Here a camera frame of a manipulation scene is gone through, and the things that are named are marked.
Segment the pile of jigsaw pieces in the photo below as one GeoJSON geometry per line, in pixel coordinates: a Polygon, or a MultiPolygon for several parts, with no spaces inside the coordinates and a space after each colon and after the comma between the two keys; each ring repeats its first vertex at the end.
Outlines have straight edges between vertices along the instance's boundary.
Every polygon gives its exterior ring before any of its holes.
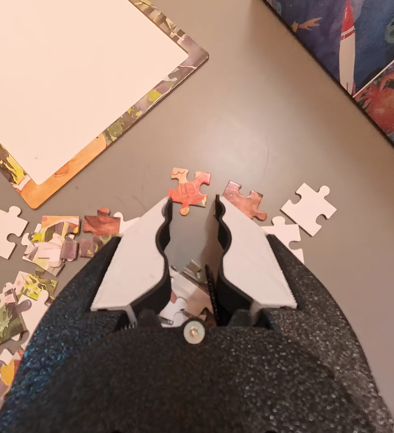
{"type": "MultiPolygon", "coordinates": [[[[307,184],[301,185],[297,190],[300,200],[297,203],[286,202],[281,211],[291,220],[295,221],[309,235],[313,236],[320,230],[320,225],[316,220],[319,216],[329,219],[336,211],[326,196],[330,189],[322,186],[318,192],[308,187],[307,184]]],[[[7,240],[9,234],[21,234],[26,227],[26,221],[19,218],[20,209],[12,207],[9,211],[0,210],[0,256],[7,258],[14,247],[7,240]]],[[[270,234],[269,227],[261,227],[265,235],[270,234]]],[[[0,294],[0,344],[13,339],[14,336],[28,331],[33,335],[41,318],[47,311],[47,302],[50,295],[44,294],[46,290],[41,289],[40,295],[35,299],[22,294],[22,286],[18,287],[19,292],[14,290],[12,285],[5,286],[3,293],[0,294]]],[[[13,360],[13,355],[6,349],[0,356],[0,362],[8,365],[13,360]]]]}

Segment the colourful printed puzzle box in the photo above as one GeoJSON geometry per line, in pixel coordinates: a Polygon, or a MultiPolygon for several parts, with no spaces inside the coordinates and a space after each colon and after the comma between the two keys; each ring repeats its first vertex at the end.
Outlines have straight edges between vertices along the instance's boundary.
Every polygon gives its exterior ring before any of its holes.
{"type": "Polygon", "coordinates": [[[267,0],[394,145],[394,0],[267,0]]]}

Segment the grey desk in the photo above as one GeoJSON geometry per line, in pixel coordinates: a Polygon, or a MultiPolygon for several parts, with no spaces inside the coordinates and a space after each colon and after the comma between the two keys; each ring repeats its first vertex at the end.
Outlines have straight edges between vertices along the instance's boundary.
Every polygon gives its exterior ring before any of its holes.
{"type": "Polygon", "coordinates": [[[33,210],[0,174],[0,209],[20,207],[28,229],[43,215],[126,220],[152,208],[176,181],[173,167],[212,174],[206,208],[173,205],[165,252],[217,272],[213,215],[228,181],[263,194],[263,225],[306,183],[330,188],[337,211],[315,236],[300,231],[304,262],[360,340],[394,417],[394,148],[261,1],[154,1],[210,57],[159,106],[33,210]]]}

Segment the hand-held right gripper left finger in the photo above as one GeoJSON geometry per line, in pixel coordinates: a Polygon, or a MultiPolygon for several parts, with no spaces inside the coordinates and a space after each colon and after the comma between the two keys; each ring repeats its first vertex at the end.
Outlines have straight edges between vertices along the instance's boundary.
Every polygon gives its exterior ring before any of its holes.
{"type": "Polygon", "coordinates": [[[114,254],[91,304],[91,318],[124,314],[136,322],[144,311],[158,315],[170,301],[165,249],[170,242],[172,199],[162,198],[143,216],[123,222],[114,254]]]}

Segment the animal jigsaw puzzle board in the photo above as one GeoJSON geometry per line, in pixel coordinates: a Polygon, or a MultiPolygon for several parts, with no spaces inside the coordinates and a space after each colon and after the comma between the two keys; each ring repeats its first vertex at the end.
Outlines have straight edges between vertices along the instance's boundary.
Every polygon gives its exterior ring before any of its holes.
{"type": "Polygon", "coordinates": [[[0,1],[0,172],[39,208],[208,59],[150,1],[0,1]]]}

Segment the pink-brown jigsaw piece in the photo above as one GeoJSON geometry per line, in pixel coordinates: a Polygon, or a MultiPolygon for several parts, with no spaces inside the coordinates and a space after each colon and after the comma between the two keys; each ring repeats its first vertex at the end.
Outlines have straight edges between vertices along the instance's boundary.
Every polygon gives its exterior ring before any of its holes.
{"type": "Polygon", "coordinates": [[[229,181],[222,196],[248,218],[256,218],[259,221],[265,221],[267,219],[267,214],[259,210],[259,205],[263,195],[256,191],[250,191],[248,196],[244,196],[240,192],[241,188],[242,186],[240,184],[234,181],[229,181]]]}

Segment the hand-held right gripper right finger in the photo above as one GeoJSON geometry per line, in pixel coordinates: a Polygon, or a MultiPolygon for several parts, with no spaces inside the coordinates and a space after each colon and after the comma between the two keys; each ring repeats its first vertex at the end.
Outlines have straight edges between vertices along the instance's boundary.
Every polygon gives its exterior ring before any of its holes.
{"type": "Polygon", "coordinates": [[[220,305],[231,316],[248,311],[253,324],[262,309],[296,309],[297,300],[264,230],[220,195],[215,216],[222,248],[216,281],[220,305]]]}

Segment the red orange jigsaw piece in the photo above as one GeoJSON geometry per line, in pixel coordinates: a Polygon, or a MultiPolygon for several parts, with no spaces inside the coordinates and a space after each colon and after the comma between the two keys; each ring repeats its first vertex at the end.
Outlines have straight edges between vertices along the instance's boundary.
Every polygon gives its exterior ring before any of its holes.
{"type": "Polygon", "coordinates": [[[184,168],[174,167],[172,169],[171,179],[178,180],[178,186],[175,189],[168,190],[168,197],[175,203],[180,203],[180,214],[186,216],[189,213],[191,205],[205,207],[207,194],[200,193],[201,185],[210,185],[211,173],[197,171],[195,178],[188,181],[187,175],[189,170],[184,168]]]}

